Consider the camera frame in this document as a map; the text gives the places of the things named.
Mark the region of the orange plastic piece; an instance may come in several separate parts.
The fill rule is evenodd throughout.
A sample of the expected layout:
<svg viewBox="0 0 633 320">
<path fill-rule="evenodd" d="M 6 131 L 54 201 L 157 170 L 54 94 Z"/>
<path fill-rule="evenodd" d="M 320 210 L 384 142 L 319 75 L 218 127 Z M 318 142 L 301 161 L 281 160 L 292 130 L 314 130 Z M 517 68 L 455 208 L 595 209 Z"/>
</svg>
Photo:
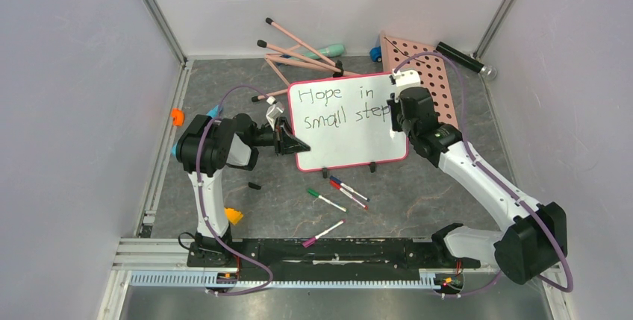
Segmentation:
<svg viewBox="0 0 633 320">
<path fill-rule="evenodd" d="M 176 127 L 181 127 L 184 124 L 185 115 L 184 112 L 178 108 L 173 108 L 170 113 L 172 118 L 172 124 Z"/>
</svg>

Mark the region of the pink easel legs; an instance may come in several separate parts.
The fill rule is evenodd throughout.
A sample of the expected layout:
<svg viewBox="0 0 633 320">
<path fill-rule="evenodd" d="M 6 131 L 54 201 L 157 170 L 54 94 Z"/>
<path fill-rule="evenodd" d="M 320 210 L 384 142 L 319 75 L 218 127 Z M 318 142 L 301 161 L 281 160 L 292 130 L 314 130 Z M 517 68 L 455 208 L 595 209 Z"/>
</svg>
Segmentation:
<svg viewBox="0 0 633 320">
<path fill-rule="evenodd" d="M 352 77 L 359 76 L 359 73 L 348 71 L 344 68 L 343 62 L 339 60 L 333 60 L 330 57 L 331 52 L 321 52 L 320 49 L 316 49 L 310 46 L 305 41 L 298 38 L 295 34 L 288 31 L 286 28 L 277 23 L 270 17 L 265 18 L 265 23 L 273 27 L 277 31 L 281 32 L 284 36 L 289 37 L 296 44 L 289 48 L 282 48 L 280 46 L 269 43 L 265 40 L 258 40 L 257 45 L 260 48 L 264 48 L 269 53 L 264 55 L 264 61 L 275 72 L 275 74 L 285 84 L 286 88 L 274 92 L 269 92 L 270 96 L 280 96 L 287 93 L 291 83 L 282 74 L 278 68 L 278 64 L 286 66 L 295 66 L 302 69 L 315 70 L 320 72 L 328 72 L 333 78 Z"/>
</svg>

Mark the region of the green whiteboard marker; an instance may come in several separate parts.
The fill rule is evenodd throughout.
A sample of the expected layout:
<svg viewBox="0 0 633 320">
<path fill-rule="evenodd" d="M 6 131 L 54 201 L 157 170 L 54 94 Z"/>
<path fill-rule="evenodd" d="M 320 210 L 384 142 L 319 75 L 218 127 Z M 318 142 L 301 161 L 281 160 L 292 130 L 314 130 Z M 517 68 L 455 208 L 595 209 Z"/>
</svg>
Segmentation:
<svg viewBox="0 0 633 320">
<path fill-rule="evenodd" d="M 320 193 L 318 193 L 314 189 L 307 188 L 306 191 L 307 191 L 308 194 L 310 194 L 311 196 L 315 197 L 316 199 L 324 201 L 326 204 L 329 204 L 332 207 L 335 207 L 335 208 L 337 208 L 338 210 L 340 210 L 340 211 L 342 211 L 344 213 L 347 212 L 347 209 L 345 207 L 342 207 L 339 204 L 334 203 L 333 201 L 331 201 L 328 198 L 324 197 L 323 195 L 321 195 Z"/>
</svg>

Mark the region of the blue whiteboard marker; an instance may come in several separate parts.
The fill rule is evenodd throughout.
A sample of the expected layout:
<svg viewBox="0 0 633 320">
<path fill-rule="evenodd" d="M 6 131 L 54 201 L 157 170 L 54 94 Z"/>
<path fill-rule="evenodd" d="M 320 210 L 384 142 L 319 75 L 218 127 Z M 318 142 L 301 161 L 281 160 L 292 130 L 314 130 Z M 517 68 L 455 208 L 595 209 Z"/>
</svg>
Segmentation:
<svg viewBox="0 0 633 320">
<path fill-rule="evenodd" d="M 336 184 L 338 184 L 340 187 L 342 187 L 343 189 L 351 192 L 354 195 L 357 195 L 358 197 L 360 197 L 362 200 L 364 201 L 370 201 L 369 198 L 365 197 L 364 195 L 360 194 L 358 191 L 354 190 L 351 186 L 347 185 L 346 183 L 342 182 L 340 179 L 336 178 L 333 175 L 329 176 L 330 181 L 335 182 Z"/>
</svg>

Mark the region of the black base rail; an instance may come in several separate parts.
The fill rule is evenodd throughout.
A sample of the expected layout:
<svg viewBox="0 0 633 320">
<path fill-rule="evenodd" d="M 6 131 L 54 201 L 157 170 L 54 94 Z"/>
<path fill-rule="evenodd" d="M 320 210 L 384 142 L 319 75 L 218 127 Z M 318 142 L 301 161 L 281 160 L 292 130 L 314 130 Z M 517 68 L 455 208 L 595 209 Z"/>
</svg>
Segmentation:
<svg viewBox="0 0 633 320">
<path fill-rule="evenodd" d="M 309 248 L 300 239 L 238 239 L 231 247 L 188 245 L 187 266 L 216 268 L 229 280 L 416 280 L 420 269 L 478 269 L 430 239 L 321 239 Z"/>
</svg>

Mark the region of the pink framed whiteboard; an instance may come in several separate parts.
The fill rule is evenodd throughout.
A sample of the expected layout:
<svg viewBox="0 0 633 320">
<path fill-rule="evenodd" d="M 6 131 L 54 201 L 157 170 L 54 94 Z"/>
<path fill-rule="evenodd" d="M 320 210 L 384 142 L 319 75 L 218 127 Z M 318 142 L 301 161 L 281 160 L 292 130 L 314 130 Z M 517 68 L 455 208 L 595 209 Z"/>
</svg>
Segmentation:
<svg viewBox="0 0 633 320">
<path fill-rule="evenodd" d="M 294 135 L 309 146 L 296 155 L 303 172 L 403 160 L 408 141 L 392 129 L 387 73 L 293 84 L 288 92 Z"/>
</svg>

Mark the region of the black flashlight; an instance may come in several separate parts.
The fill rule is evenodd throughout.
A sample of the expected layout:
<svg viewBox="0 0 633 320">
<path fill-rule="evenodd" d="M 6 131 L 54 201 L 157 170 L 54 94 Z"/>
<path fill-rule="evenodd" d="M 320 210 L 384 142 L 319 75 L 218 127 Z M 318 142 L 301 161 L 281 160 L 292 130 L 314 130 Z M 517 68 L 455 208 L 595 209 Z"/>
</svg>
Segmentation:
<svg viewBox="0 0 633 320">
<path fill-rule="evenodd" d="M 493 66 L 483 64 L 444 42 L 439 42 L 436 46 L 436 50 L 453 62 L 464 66 L 472 72 L 478 73 L 486 80 L 494 80 L 497 76 L 497 70 Z"/>
</svg>

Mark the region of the yellow orange wedge block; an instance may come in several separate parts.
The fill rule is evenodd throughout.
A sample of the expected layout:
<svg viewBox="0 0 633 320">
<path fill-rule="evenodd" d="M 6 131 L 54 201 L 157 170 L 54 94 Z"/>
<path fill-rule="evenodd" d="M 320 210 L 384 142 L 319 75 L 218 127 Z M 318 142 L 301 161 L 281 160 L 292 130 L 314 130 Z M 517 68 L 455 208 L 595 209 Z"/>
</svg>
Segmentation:
<svg viewBox="0 0 633 320">
<path fill-rule="evenodd" d="M 244 217 L 243 213 L 234 208 L 225 207 L 225 215 L 231 225 L 237 225 Z"/>
</svg>

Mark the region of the red whiteboard marker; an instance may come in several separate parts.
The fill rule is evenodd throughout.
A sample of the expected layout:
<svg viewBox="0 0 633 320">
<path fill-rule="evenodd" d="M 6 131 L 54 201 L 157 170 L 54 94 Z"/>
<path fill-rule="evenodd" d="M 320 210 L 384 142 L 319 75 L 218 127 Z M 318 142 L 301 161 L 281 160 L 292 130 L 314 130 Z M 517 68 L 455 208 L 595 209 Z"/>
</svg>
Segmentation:
<svg viewBox="0 0 633 320">
<path fill-rule="evenodd" d="M 343 193 L 347 198 L 351 199 L 352 201 L 354 201 L 356 204 L 358 204 L 361 208 L 363 208 L 364 210 L 368 210 L 368 206 L 365 205 L 362 201 L 356 199 L 356 197 L 351 194 L 351 192 L 349 192 L 348 190 L 346 190 L 344 187 L 342 187 L 341 185 L 339 185 L 338 183 L 336 183 L 335 181 L 330 180 L 329 183 L 337 190 L 339 190 L 341 193 Z"/>
</svg>

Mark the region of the black marker cap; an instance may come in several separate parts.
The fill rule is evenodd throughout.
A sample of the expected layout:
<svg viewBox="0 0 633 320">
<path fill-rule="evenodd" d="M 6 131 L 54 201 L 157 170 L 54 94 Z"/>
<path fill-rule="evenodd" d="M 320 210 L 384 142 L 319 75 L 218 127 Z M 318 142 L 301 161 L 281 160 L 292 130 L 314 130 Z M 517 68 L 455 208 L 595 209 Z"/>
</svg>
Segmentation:
<svg viewBox="0 0 633 320">
<path fill-rule="evenodd" d="M 248 182 L 248 187 L 251 189 L 261 190 L 262 186 L 257 183 Z"/>
</svg>

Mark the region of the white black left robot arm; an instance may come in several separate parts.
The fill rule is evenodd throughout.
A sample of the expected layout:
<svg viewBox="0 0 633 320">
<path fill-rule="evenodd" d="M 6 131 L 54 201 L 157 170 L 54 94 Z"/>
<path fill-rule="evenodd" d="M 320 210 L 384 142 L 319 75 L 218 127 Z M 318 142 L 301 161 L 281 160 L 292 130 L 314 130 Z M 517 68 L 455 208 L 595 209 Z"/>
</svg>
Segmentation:
<svg viewBox="0 0 633 320">
<path fill-rule="evenodd" d="M 234 258 L 234 245 L 215 238 L 224 237 L 230 230 L 222 194 L 223 170 L 253 170 L 262 147 L 272 147 L 280 155 L 311 149 L 293 134 L 287 118 L 282 116 L 272 125 L 259 126 L 245 113 L 220 119 L 197 115 L 175 145 L 176 160 L 188 174 L 195 193 L 196 237 L 212 239 L 205 254 L 217 266 L 225 266 Z"/>
</svg>

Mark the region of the teal green toy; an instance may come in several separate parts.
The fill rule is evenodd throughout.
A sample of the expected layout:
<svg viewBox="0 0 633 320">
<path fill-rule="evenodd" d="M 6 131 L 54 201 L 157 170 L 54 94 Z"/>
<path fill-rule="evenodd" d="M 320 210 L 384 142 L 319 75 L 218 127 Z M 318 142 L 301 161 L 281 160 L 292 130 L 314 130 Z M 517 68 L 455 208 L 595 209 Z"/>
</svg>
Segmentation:
<svg viewBox="0 0 633 320">
<path fill-rule="evenodd" d="M 317 53 L 313 52 L 313 51 L 306 51 L 306 52 L 301 52 L 301 46 L 300 45 L 295 45 L 291 48 L 289 48 L 290 51 L 292 52 L 296 52 L 299 53 L 305 57 L 308 57 L 310 59 L 313 60 L 324 60 L 325 62 L 332 61 L 335 63 L 334 59 L 336 57 L 340 57 L 342 56 L 345 51 L 346 48 L 343 44 L 332 44 L 329 45 L 325 48 L 321 48 L 317 50 Z"/>
</svg>

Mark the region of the pink perforated board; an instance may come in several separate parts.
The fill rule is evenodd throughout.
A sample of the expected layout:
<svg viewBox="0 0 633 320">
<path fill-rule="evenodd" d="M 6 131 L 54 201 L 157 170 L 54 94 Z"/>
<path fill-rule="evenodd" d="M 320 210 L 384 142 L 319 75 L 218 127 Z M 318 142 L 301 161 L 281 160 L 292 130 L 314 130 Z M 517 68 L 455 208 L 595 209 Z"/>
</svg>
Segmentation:
<svg viewBox="0 0 633 320">
<path fill-rule="evenodd" d="M 385 72 L 392 72 L 406 57 L 420 52 L 435 52 L 435 47 L 413 40 L 402 39 L 381 31 L 379 34 L 382 65 Z M 454 106 L 449 79 L 448 64 L 436 56 L 422 56 L 410 60 L 404 70 L 414 69 L 420 77 L 422 87 L 428 89 L 434 102 L 434 110 L 440 122 L 456 128 L 458 117 Z"/>
</svg>

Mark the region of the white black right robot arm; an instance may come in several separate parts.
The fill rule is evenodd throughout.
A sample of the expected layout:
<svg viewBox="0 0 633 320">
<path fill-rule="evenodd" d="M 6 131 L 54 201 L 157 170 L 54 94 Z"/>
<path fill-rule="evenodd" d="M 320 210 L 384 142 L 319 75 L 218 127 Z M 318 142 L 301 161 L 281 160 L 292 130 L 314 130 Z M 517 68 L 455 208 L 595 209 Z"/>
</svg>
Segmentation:
<svg viewBox="0 0 633 320">
<path fill-rule="evenodd" d="M 571 292 L 567 215 L 562 207 L 537 201 L 496 171 L 457 128 L 439 121 L 426 88 L 395 92 L 387 104 L 392 129 L 404 133 L 419 156 L 467 190 L 499 227 L 498 231 L 448 227 L 431 246 L 433 261 L 450 266 L 459 258 L 470 258 L 497 267 L 517 284 L 537 277 Z"/>
</svg>

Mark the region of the purple whiteboard marker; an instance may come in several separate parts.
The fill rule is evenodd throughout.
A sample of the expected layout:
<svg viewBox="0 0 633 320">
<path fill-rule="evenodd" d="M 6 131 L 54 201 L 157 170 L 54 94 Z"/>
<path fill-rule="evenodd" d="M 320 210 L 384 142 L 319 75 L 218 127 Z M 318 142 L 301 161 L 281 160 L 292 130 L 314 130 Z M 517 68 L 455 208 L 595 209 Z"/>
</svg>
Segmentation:
<svg viewBox="0 0 633 320">
<path fill-rule="evenodd" d="M 338 228 L 339 226 L 343 225 L 346 223 L 345 219 L 341 219 L 339 222 L 337 222 L 336 224 L 332 225 L 331 227 L 325 229 L 324 231 L 318 233 L 315 236 L 312 236 L 310 239 L 305 240 L 302 243 L 302 246 L 304 248 L 309 248 L 311 247 L 313 244 L 315 244 L 320 238 L 324 237 L 325 235 L 329 234 L 330 232 L 332 232 L 333 230 L 335 230 L 336 228 Z"/>
</svg>

